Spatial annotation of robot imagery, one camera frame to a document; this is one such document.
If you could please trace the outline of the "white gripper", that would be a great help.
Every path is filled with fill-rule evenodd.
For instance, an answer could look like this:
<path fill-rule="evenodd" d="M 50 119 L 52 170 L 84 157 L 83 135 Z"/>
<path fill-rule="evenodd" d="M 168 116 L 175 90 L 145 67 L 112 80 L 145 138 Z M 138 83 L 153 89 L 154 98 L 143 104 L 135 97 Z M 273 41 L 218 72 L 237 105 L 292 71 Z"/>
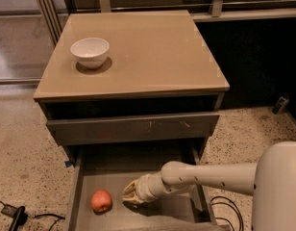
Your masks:
<path fill-rule="evenodd" d="M 164 184 L 159 173 L 145 174 L 126 186 L 123 200 L 132 204 L 152 202 L 158 199 L 163 191 Z"/>

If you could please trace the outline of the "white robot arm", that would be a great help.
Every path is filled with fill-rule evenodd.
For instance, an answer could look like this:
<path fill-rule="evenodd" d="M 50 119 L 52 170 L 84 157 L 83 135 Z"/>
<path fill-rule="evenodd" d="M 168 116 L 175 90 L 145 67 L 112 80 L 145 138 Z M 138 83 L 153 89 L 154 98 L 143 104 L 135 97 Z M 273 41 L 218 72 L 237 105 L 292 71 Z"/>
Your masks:
<path fill-rule="evenodd" d="M 296 231 L 296 141 L 266 149 L 256 163 L 193 166 L 171 161 L 132 181 L 123 199 L 133 204 L 185 193 L 201 185 L 253 197 L 252 231 Z"/>

